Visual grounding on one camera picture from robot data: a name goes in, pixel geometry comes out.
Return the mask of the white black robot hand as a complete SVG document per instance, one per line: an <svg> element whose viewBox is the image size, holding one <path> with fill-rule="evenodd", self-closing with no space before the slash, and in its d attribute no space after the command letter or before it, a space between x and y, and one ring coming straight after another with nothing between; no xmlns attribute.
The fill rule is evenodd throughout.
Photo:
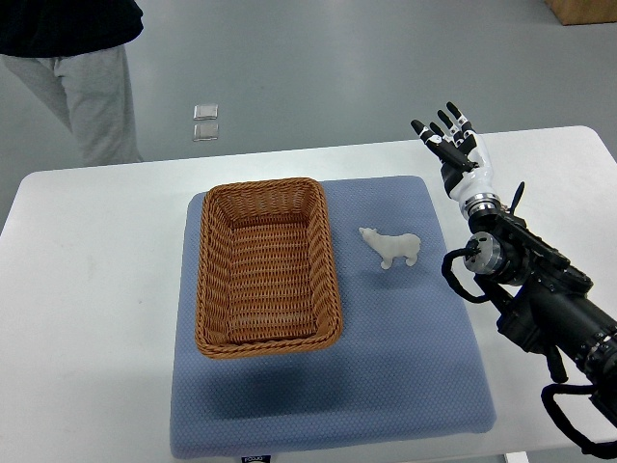
<svg viewBox="0 0 617 463"><path fill-rule="evenodd" d="M447 102L446 109L448 113L438 111L444 128L419 120L412 120L411 127L442 163L441 175L447 196L463 206L477 195L494 195L493 170L483 138L454 103Z"/></svg>

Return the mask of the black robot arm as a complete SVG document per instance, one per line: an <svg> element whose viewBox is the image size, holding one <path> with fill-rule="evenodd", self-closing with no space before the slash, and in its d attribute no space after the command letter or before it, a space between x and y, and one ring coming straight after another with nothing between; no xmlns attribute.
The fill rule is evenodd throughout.
<svg viewBox="0 0 617 463"><path fill-rule="evenodd" d="M443 258L448 285L471 303L492 303L500 313L498 331L523 351L546 357L552 382L541 399L558 429L582 453L615 458L615 443L592 442L556 401L586 395L616 421L616 321L588 299L592 280L495 194L468 197L463 214L471 237Z"/></svg>

